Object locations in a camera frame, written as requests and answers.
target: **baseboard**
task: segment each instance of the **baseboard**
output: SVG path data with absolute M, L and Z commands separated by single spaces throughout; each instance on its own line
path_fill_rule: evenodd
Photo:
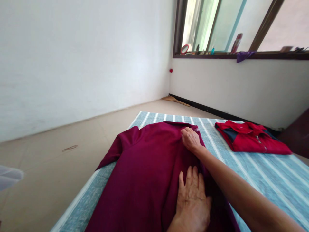
M 208 106 L 205 106 L 205 105 L 202 105 L 202 104 L 199 104 L 199 103 L 196 103 L 194 101 L 190 101 L 188 99 L 185 99 L 185 98 L 182 98 L 182 97 L 178 97 L 174 94 L 169 94 L 170 96 L 173 96 L 174 98 L 176 98 L 177 100 L 181 101 L 181 102 L 184 102 L 186 104 L 189 104 L 190 106 L 193 106 L 195 108 L 198 108 L 200 110 L 203 110 L 203 111 L 206 111 L 208 113 L 211 113 L 211 114 L 214 114 L 218 117 L 221 117 L 221 118 L 224 118 L 226 120 L 233 120 L 233 121 L 244 121 L 244 122 L 252 122 L 252 121 L 249 121 L 249 120 L 246 120 L 246 119 L 243 119 L 243 118 L 240 118 L 240 117 L 237 117 L 237 116 L 234 116 L 234 115 L 231 115 L 229 113 L 225 113 L 225 112 L 222 112 L 220 110 L 216 110 L 214 108 L 211 108 L 211 107 L 208 107 Z M 277 137 L 278 135 L 281 134 L 281 131 L 275 131 L 269 127 L 266 127 L 264 126 L 273 136 Z

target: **maroon shirt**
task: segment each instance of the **maroon shirt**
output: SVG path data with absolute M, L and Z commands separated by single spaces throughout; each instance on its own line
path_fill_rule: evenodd
M 211 175 L 182 143 L 180 130 L 198 126 L 160 122 L 119 134 L 98 169 L 117 161 L 86 228 L 93 231 L 166 231 L 176 213 L 178 176 L 197 166 L 213 197 L 211 231 L 240 231 Z

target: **shirt sleeve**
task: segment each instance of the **shirt sleeve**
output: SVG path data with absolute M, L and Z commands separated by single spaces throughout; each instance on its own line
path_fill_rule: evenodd
M 104 159 L 100 162 L 100 165 L 96 170 L 104 167 L 112 162 L 115 162 L 119 159 L 124 150 L 135 145 L 142 137 L 143 132 L 146 130 L 146 127 L 143 127 L 141 130 L 137 126 L 134 126 L 119 135 L 115 138 L 112 146 L 105 155 Z

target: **small bottle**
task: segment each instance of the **small bottle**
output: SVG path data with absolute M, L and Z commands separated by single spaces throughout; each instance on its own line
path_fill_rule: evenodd
M 213 46 L 210 55 L 214 55 L 215 54 L 215 45 Z
M 199 54 L 199 49 L 200 49 L 200 45 L 198 44 L 197 47 L 196 47 L 196 51 L 195 51 L 195 54 L 196 54 L 196 55 Z

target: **mirror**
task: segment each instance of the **mirror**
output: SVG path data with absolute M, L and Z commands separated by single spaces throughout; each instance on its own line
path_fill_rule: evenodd
M 187 53 L 187 51 L 188 51 L 188 49 L 189 49 L 189 45 L 184 45 L 181 49 L 180 49 L 180 54 L 181 55 L 185 55 L 186 53 Z

